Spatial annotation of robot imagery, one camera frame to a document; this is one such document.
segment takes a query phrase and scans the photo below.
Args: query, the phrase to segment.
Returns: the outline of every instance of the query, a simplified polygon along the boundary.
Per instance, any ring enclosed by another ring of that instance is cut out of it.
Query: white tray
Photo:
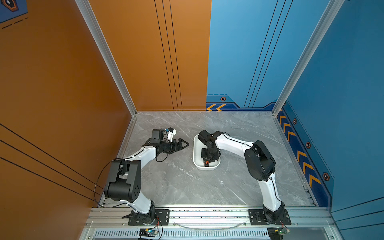
[[[210,162],[208,164],[209,167],[204,167],[204,162],[203,162],[203,159],[201,158],[201,149],[207,148],[207,146],[204,145],[204,143],[202,143],[197,138],[197,136],[198,135],[196,135],[193,140],[193,163],[200,170],[214,170],[220,164],[220,157],[218,158],[218,160],[214,162]]]

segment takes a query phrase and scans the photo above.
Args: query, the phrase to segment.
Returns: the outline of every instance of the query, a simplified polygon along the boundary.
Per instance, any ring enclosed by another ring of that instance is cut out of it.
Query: yellow arrow
[[[208,111],[212,111],[211,107],[215,106],[216,104],[212,104],[209,108],[207,108]]]
[[[294,136],[296,136],[296,134],[294,133],[294,132],[290,132],[290,131],[288,131],[288,142],[289,142],[289,136],[290,135],[294,135]]]
[[[315,178],[314,176],[312,176],[312,175],[310,174],[310,187],[311,187],[311,188],[312,188],[312,180],[315,180],[316,182],[318,182],[318,183],[321,184],[321,182],[320,182],[319,179]]]
[[[303,162],[303,173],[304,173],[304,175],[305,175],[305,167],[309,167],[310,169],[313,170],[313,167],[312,167],[311,165],[309,165],[309,164],[306,163],[306,162]]]
[[[285,119],[286,119],[287,117],[284,116],[284,115],[281,115],[281,116],[280,116],[280,125],[281,125],[281,119],[282,119],[282,118],[285,118]]]
[[[307,155],[303,152],[297,151],[297,161],[300,162],[300,155],[307,157]]]
[[[291,125],[289,125],[288,123],[284,123],[284,133],[285,133],[285,127],[290,127]]]
[[[217,110],[217,111],[221,111],[220,108],[222,108],[222,107],[224,107],[224,106],[225,106],[225,104],[223,104],[223,105],[221,105],[220,107],[216,108],[216,110]]]

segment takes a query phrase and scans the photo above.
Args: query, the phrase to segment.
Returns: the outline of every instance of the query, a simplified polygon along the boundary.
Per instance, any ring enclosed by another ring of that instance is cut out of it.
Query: robotic arm
[[[133,209],[131,214],[122,218],[134,217],[146,225],[154,222],[154,202],[140,191],[141,169],[153,159],[158,161],[160,153],[173,154],[189,146],[189,143],[181,138],[178,142],[173,140],[175,134],[176,130],[173,128],[153,129],[152,137],[140,150],[125,159],[111,163],[104,194],[115,201],[126,203]],[[201,131],[198,138],[207,146],[201,153],[206,166],[218,160],[222,149],[245,158],[249,173],[258,180],[262,191],[266,222],[273,225],[282,221],[285,205],[279,199],[276,189],[276,162],[263,142],[245,142],[226,136],[223,132],[210,134],[206,130]]]
[[[205,166],[218,160],[220,150],[233,152],[245,158],[248,172],[258,180],[262,195],[264,216],[269,224],[276,224],[283,220],[285,205],[279,199],[275,184],[275,160],[262,141],[245,142],[223,132],[210,134],[206,130],[199,133],[198,139],[207,148],[201,151],[201,158]]]
[[[176,130],[173,128],[153,129],[152,137],[140,150],[125,159],[111,163],[104,194],[114,201],[126,202],[133,209],[131,214],[122,218],[135,217],[144,224],[154,221],[154,203],[140,191],[141,169],[151,160],[157,161],[160,153],[173,154],[189,146],[189,143],[181,138],[178,142],[173,140],[175,134]]]

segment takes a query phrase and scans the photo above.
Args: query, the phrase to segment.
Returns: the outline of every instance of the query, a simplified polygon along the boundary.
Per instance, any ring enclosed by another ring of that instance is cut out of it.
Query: marble surface
[[[199,170],[193,164],[193,138],[203,129],[227,132],[231,137],[261,140],[276,160],[276,184],[287,206],[311,206],[271,113],[267,112],[140,112],[125,153],[128,156],[151,137],[153,128],[177,130],[175,138],[189,142],[183,151],[164,162],[151,161],[142,169],[142,193],[157,205],[220,204],[262,206],[257,180],[248,173],[245,160],[222,151],[215,170]]]

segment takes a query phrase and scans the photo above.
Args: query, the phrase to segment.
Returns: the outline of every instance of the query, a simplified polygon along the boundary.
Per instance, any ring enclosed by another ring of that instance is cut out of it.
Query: ventilation grille
[[[203,238],[203,239],[236,239],[236,238],[249,238],[255,239],[257,237],[268,237],[266,229],[258,230],[231,230],[231,231],[193,231],[193,230],[165,230],[163,233],[164,239],[189,239],[189,238]]]
[[[138,228],[98,228],[94,239],[138,239]],[[184,230],[180,228],[164,229],[162,240],[184,239],[270,239],[266,228],[233,229],[229,231]]]
[[[123,228],[100,228],[96,230],[93,235],[94,238],[132,238],[137,239],[138,231],[135,228],[134,230],[124,230]]]

